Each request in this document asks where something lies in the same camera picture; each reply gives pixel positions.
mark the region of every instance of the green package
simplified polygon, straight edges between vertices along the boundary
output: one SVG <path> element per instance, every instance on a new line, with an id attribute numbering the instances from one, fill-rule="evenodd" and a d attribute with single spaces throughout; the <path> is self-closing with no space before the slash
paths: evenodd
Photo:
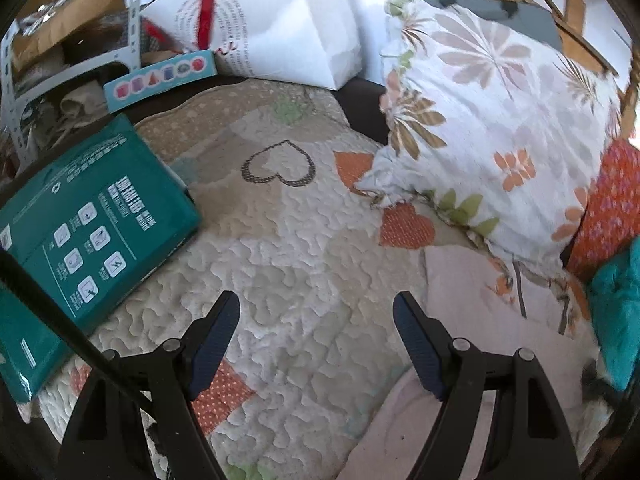
<path id="1" fill-rule="evenodd" d="M 0 244 L 91 333 L 199 224 L 193 203 L 119 116 L 32 177 L 0 210 Z M 28 402 L 69 348 L 0 288 L 0 373 Z"/>

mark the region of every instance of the white paper bag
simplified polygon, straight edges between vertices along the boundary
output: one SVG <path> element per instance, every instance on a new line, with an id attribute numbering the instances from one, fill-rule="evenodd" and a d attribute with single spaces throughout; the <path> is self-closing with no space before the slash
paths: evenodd
<path id="1" fill-rule="evenodd" d="M 142 11 L 197 50 L 201 0 L 156 0 Z M 337 90 L 362 67 L 349 0 L 215 0 L 209 47 L 222 74 Z"/>

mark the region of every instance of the screw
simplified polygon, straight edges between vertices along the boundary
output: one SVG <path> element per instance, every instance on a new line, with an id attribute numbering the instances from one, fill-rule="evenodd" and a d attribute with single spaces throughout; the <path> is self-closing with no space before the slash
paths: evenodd
<path id="1" fill-rule="evenodd" d="M 521 348 L 520 350 L 518 350 L 518 355 L 520 356 L 520 358 L 524 361 L 533 361 L 534 357 L 536 356 L 531 350 L 529 350 L 528 348 Z"/>
<path id="2" fill-rule="evenodd" d="M 179 339 L 167 339 L 164 343 L 162 343 L 162 350 L 165 352 L 173 352 L 180 348 L 182 343 Z"/>
<path id="3" fill-rule="evenodd" d="M 466 352 L 471 348 L 471 343 L 466 339 L 459 337 L 453 340 L 453 348 L 455 348 L 459 352 Z"/>

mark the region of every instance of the quilted bedspread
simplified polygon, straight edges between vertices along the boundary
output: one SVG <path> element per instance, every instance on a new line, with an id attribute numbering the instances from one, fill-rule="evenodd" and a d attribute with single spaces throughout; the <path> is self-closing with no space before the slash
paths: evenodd
<path id="1" fill-rule="evenodd" d="M 419 205 L 370 207 L 353 183 L 378 145 L 327 91 L 246 81 L 137 130 L 203 225 L 91 341 L 149 352 L 235 291 L 238 329 L 193 403 L 218 461 L 232 479 L 335 478 L 409 364 L 393 297 L 424 299 L 423 247 L 469 241 Z M 89 371 L 75 356 L 38 396 L 59 439 Z M 161 475 L 166 459 L 153 460 Z"/>

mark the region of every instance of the pink fabric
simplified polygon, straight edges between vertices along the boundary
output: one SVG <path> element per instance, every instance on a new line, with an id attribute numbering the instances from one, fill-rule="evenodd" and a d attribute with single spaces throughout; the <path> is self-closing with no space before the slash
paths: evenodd
<path id="1" fill-rule="evenodd" d="M 640 150 L 616 140 L 575 238 L 567 270 L 588 282 L 619 250 L 640 235 Z"/>

